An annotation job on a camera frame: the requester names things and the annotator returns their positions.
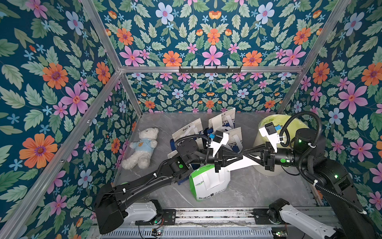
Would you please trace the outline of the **green white takeout bag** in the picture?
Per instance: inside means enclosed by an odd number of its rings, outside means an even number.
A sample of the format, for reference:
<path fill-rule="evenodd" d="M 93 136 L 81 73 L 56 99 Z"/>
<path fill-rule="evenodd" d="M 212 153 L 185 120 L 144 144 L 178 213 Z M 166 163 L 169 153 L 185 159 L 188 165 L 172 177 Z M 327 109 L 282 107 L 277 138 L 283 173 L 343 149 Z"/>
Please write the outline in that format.
<path fill-rule="evenodd" d="M 230 177 L 230 171 L 226 168 L 216 173 L 214 165 L 203 166 L 189 176 L 190 191 L 197 201 L 202 201 L 224 191 Z"/>

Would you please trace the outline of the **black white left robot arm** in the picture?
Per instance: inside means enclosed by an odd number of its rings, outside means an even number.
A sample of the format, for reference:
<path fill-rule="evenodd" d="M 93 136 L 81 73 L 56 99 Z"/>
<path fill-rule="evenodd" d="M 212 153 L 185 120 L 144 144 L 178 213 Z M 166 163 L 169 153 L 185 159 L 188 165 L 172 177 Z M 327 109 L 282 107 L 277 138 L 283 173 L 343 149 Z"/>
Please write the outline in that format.
<path fill-rule="evenodd" d="M 99 232 L 104 235 L 120 227 L 128 216 L 127 208 L 143 196 L 189 177 L 192 164 L 213 165 L 216 172 L 245 159 L 227 149 L 223 137 L 211 139 L 193 134 L 176 140 L 175 156 L 160 163 L 155 171 L 131 182 L 113 186 L 103 185 L 94 202 Z"/>

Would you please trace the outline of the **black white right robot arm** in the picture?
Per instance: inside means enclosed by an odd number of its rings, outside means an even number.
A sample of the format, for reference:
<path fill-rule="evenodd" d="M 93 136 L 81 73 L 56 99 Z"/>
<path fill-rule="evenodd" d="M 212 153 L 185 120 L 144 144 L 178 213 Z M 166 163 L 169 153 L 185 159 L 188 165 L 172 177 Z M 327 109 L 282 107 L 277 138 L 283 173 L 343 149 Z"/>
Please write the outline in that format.
<path fill-rule="evenodd" d="M 316 121 L 316 129 L 298 129 L 294 138 L 291 138 L 289 125 L 304 115 Z M 347 169 L 341 163 L 324 156 L 326 138 L 322 135 L 321 118 L 316 113 L 296 113 L 275 133 L 278 138 L 286 139 L 280 143 L 280 148 L 273 147 L 268 141 L 243 151 L 244 156 L 268 171 L 273 171 L 275 165 L 295 167 L 299 175 L 327 200 L 342 227 L 344 238 L 381 238 L 375 230 L 375 223 L 358 200 L 357 190 Z"/>

